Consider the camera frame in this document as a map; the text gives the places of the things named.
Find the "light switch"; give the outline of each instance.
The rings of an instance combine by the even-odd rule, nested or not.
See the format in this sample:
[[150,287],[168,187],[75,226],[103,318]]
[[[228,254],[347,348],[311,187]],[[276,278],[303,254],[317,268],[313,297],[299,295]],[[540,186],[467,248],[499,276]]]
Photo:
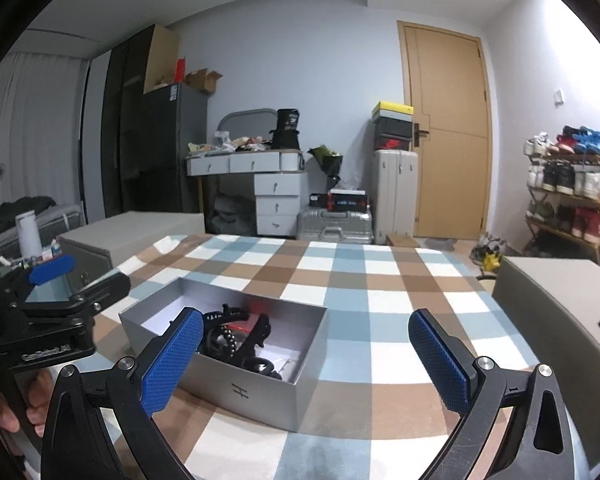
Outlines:
[[556,106],[564,104],[564,92],[562,90],[556,90],[554,92],[554,103]]

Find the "finger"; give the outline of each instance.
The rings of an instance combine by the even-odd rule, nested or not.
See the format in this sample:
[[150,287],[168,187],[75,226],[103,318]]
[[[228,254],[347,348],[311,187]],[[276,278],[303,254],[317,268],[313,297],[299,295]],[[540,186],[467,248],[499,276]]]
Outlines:
[[44,424],[46,421],[46,413],[49,410],[49,405],[41,406],[40,408],[27,408],[27,418],[34,426]]
[[4,399],[4,396],[0,393],[0,427],[10,433],[17,433],[20,430],[20,423],[15,413],[11,411],[11,408]]
[[54,382],[48,370],[40,370],[36,379],[29,386],[29,404],[38,408],[48,404],[54,390]]

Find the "white desk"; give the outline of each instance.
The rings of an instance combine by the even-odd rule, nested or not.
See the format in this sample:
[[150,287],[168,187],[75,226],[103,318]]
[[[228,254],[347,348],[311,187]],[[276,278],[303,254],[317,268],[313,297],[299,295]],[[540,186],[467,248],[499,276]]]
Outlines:
[[187,159],[189,176],[249,173],[254,178],[259,235],[293,236],[298,213],[309,203],[302,153],[242,152]]

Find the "checkered bedspread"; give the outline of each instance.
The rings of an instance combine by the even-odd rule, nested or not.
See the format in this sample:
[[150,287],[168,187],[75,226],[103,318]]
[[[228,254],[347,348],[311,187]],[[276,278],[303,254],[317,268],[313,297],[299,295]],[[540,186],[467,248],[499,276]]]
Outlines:
[[[503,368],[535,365],[529,346],[468,270],[448,253],[273,238],[171,236],[120,265],[128,298],[96,318],[98,354],[83,369],[128,354],[118,314],[171,280],[328,307],[326,361],[298,433],[268,428],[176,391],[155,415],[192,474],[204,480],[416,479],[458,421],[409,343],[410,313],[428,308],[475,355]],[[120,435],[112,416],[109,429]],[[485,457],[493,456],[498,417]],[[123,463],[129,452],[116,442]],[[478,462],[484,478],[490,461]]]

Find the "curtain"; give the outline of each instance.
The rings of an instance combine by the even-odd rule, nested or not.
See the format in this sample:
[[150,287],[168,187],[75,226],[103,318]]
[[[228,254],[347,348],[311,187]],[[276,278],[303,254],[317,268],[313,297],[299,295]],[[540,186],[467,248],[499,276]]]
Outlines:
[[18,52],[0,64],[0,203],[80,202],[78,142],[88,61]]

